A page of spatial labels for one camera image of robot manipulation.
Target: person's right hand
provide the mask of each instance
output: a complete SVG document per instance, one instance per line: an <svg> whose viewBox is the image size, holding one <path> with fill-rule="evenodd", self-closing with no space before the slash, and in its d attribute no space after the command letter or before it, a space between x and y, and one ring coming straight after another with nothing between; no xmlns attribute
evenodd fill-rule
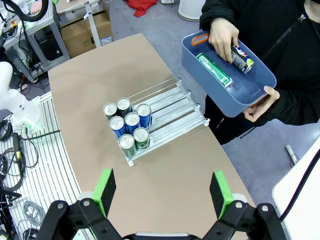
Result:
<svg viewBox="0 0 320 240"><path fill-rule="evenodd" d="M231 42L238 44L239 30L228 20L216 18L211 23L209 43L220 57L232 64Z"/></svg>

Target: blue can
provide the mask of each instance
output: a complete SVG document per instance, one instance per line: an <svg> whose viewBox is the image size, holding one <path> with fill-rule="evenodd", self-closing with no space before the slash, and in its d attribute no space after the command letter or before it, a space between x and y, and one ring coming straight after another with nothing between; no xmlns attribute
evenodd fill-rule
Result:
<svg viewBox="0 0 320 240"><path fill-rule="evenodd" d="M126 125L126 129L128 130L128 133L133 135L134 131L140 127L140 117L135 112L129 112L125 118L124 122Z"/></svg>
<svg viewBox="0 0 320 240"><path fill-rule="evenodd" d="M147 128L151 125L151 107L148 104L140 104L136 109L136 113L140 116L140 126L142 128Z"/></svg>
<svg viewBox="0 0 320 240"><path fill-rule="evenodd" d="M113 118L111 118L109 125L110 125L110 128L112 129L113 134L115 135L117 140L119 140L119 138L122 135L128 133L126 126L125 126L125 121L120 116L114 116Z"/></svg>

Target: blue plastic tray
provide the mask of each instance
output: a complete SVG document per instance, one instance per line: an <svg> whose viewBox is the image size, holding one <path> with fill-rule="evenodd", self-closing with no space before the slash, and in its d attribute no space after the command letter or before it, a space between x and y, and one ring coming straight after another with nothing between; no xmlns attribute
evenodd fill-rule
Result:
<svg viewBox="0 0 320 240"><path fill-rule="evenodd" d="M199 32L186 36L182 40L182 66L201 85L215 104L227 117L233 118L266 95L264 86L274 88L276 77L267 66L240 40L240 48L255 62L252 69L241 72L236 66L219 57L208 42L208 32ZM204 53L212 59L226 74L233 84L225 88L196 58Z"/></svg>

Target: can lid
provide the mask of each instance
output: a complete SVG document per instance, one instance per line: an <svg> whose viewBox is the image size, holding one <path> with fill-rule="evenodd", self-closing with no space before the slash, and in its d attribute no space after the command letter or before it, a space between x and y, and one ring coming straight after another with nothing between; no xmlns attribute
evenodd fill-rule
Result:
<svg viewBox="0 0 320 240"><path fill-rule="evenodd" d="M142 103L136 109L136 113L142 117L149 116L151 113L151 107L148 104Z"/></svg>
<svg viewBox="0 0 320 240"><path fill-rule="evenodd" d="M135 126L140 122L140 117L137 113L135 112L129 112L125 118L124 121L127 125L129 126Z"/></svg>
<svg viewBox="0 0 320 240"><path fill-rule="evenodd" d="M130 104L131 104L130 100L128 98L126 98L126 97L122 97L116 102L116 106L120 110L128 109L130 107Z"/></svg>
<svg viewBox="0 0 320 240"><path fill-rule="evenodd" d="M110 119L109 125L112 130L119 130L125 125L125 121L120 116L114 116Z"/></svg>
<svg viewBox="0 0 320 240"><path fill-rule="evenodd" d="M124 134L119 139L119 145L122 149L130 149L135 144L135 139L130 134Z"/></svg>
<svg viewBox="0 0 320 240"><path fill-rule="evenodd" d="M134 137L134 140L141 143L146 141L149 138L149 132L144 127L138 127L136 130L134 130L133 137Z"/></svg>
<svg viewBox="0 0 320 240"><path fill-rule="evenodd" d="M106 105L104 105L103 107L103 112L105 115L107 116L112 116L117 112L117 105L115 105L114 103L110 102L107 103Z"/></svg>

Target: tan tabletop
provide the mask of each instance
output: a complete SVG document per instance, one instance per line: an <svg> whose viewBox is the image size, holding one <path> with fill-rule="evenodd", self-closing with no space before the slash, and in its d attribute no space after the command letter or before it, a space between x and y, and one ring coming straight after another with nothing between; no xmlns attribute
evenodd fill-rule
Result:
<svg viewBox="0 0 320 240"><path fill-rule="evenodd" d="M113 168L117 189L109 219L124 236L188 232L203 237L217 220L209 185L222 170L231 190L253 201L211 133L200 126L142 156L129 167L103 106L172 78L142 34L77 56L49 71L58 123L82 191L93 191ZM243 233L233 239L246 240Z"/></svg>

